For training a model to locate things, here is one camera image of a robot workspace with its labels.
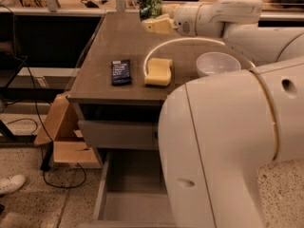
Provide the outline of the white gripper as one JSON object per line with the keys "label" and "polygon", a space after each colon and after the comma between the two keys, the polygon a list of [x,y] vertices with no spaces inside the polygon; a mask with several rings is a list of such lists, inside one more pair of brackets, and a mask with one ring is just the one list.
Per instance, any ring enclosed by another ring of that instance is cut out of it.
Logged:
{"label": "white gripper", "polygon": [[152,33],[173,33],[177,26],[177,32],[182,36],[200,36],[198,20],[202,3],[167,4],[161,6],[161,14],[156,18],[142,21],[143,28]]}

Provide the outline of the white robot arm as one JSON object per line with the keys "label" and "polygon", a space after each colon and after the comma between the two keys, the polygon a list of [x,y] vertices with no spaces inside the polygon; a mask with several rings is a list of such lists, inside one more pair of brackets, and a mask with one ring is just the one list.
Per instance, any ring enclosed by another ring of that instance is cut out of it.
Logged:
{"label": "white robot arm", "polygon": [[179,228],[266,228],[257,170],[304,155],[303,28],[262,28],[261,0],[166,6],[149,32],[215,40],[253,63],[190,81],[165,100],[161,165]]}

